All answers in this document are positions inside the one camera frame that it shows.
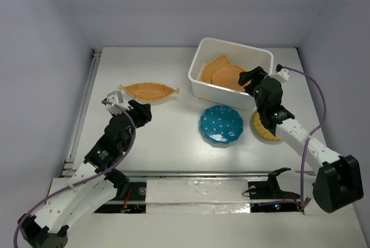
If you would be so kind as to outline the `boat-shaped woven basket plate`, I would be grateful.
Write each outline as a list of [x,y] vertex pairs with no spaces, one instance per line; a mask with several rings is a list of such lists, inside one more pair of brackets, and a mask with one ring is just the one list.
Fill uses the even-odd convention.
[[136,99],[148,102],[159,101],[180,92],[180,88],[172,88],[161,83],[153,82],[135,83],[128,86],[119,85],[119,89],[124,90]]

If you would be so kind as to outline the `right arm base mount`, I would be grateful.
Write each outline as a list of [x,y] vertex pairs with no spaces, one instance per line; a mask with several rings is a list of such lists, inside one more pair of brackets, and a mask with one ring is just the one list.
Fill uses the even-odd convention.
[[242,193],[253,202],[251,213],[301,212],[300,195],[280,188],[278,179],[286,175],[290,168],[280,168],[268,173],[267,180],[248,182],[248,189]]

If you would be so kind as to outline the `blue polka-dot ceramic plate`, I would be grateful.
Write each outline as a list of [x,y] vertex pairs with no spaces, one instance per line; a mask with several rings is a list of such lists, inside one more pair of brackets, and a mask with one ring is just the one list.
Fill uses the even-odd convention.
[[214,105],[201,114],[199,131],[213,144],[230,145],[243,134],[244,122],[238,111],[230,106]]

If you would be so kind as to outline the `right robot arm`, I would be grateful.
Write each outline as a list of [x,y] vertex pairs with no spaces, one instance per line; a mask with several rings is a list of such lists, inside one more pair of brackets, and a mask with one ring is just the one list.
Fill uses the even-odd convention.
[[314,138],[320,127],[308,132],[282,105],[282,83],[291,71],[279,64],[269,75],[258,66],[241,72],[238,84],[254,98],[262,126],[301,156],[301,168],[311,167],[316,175],[313,199],[321,210],[332,213],[363,198],[360,164],[352,155],[343,156]]

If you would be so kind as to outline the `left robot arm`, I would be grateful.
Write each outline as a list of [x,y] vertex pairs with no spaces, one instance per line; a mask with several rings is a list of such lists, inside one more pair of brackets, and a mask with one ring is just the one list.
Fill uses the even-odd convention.
[[129,178],[117,166],[134,145],[136,130],[151,121],[151,105],[132,99],[125,108],[104,99],[112,116],[103,135],[84,157],[67,185],[38,202],[18,220],[13,246],[18,237],[31,247],[65,247],[69,232],[84,216],[105,202],[127,195]]

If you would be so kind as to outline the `leaf-shaped bamboo plate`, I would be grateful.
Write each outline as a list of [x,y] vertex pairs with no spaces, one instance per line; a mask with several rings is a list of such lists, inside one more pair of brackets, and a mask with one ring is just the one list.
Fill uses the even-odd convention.
[[238,84],[239,74],[246,70],[237,65],[228,65],[219,68],[212,75],[212,84],[236,91],[245,91],[244,86]]

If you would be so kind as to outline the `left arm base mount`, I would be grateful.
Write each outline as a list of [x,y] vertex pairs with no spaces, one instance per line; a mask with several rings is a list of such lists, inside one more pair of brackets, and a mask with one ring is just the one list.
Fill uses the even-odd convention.
[[124,198],[115,198],[100,206],[94,213],[146,213],[146,182],[132,182]]

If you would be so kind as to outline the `round bamboo plate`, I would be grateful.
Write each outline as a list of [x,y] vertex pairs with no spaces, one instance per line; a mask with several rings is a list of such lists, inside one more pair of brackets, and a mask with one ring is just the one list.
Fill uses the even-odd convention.
[[258,111],[255,111],[250,119],[250,127],[252,133],[261,141],[267,143],[279,143],[281,139],[274,136],[268,129],[266,129],[260,120],[260,115]]

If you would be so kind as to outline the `fan-shaped woven basket plate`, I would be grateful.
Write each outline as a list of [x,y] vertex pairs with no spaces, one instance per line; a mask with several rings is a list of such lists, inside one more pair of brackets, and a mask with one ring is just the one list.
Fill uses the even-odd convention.
[[211,60],[203,69],[200,77],[200,81],[204,83],[212,84],[213,73],[221,67],[234,65],[228,59],[226,55],[220,55],[217,58]]

